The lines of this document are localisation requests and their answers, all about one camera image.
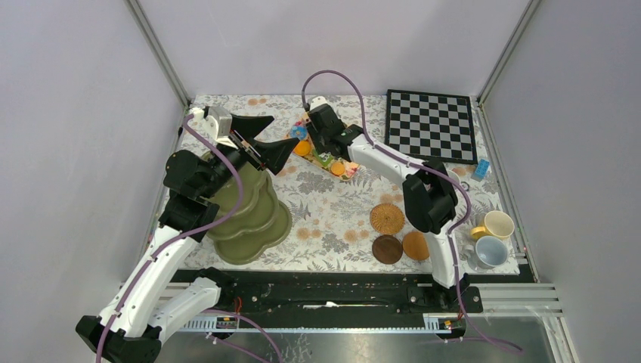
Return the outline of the green cake slice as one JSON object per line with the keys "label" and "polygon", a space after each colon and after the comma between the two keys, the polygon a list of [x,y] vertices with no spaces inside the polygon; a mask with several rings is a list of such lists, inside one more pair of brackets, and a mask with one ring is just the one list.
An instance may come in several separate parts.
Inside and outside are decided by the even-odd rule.
{"label": "green cake slice", "polygon": [[327,168],[334,163],[334,157],[329,153],[314,154],[314,158],[319,162],[322,168]]}

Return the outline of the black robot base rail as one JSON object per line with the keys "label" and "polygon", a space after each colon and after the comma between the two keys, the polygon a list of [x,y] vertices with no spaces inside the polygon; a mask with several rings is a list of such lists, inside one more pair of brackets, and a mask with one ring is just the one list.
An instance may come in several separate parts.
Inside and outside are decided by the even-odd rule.
{"label": "black robot base rail", "polygon": [[212,273],[222,283],[215,309],[268,328],[419,328],[424,315],[457,318],[484,308],[478,288],[463,279],[460,293],[431,275],[406,273],[231,271],[181,269],[171,282]]}

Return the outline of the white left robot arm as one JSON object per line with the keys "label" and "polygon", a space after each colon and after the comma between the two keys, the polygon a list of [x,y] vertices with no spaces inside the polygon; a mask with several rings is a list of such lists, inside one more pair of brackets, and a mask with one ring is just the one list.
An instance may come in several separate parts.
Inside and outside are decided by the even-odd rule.
{"label": "white left robot arm", "polygon": [[207,133],[200,141],[212,156],[204,160],[178,150],[167,159],[163,184],[169,200],[146,252],[113,300],[76,325],[98,362],[153,362],[164,342],[201,312],[240,306],[234,279],[216,268],[199,270],[168,302],[159,304],[159,298],[206,233],[232,217],[232,212],[220,216],[212,197],[229,181],[241,183],[245,165],[278,172],[296,141],[257,140],[272,116],[238,116],[216,107],[194,108],[187,119],[204,124]]}

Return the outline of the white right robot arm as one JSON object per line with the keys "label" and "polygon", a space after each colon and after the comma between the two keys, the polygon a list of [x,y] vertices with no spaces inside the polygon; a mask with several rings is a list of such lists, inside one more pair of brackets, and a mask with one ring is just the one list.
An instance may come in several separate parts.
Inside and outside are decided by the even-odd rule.
{"label": "white right robot arm", "polygon": [[417,231],[429,251],[427,272],[438,308],[451,312],[463,302],[462,278],[451,227],[458,198],[442,163],[427,166],[375,141],[358,124],[340,127],[324,147],[313,143],[304,156],[290,153],[272,177],[276,195],[293,226],[275,253],[259,261],[281,268],[382,271],[398,264],[373,256],[381,235]]}

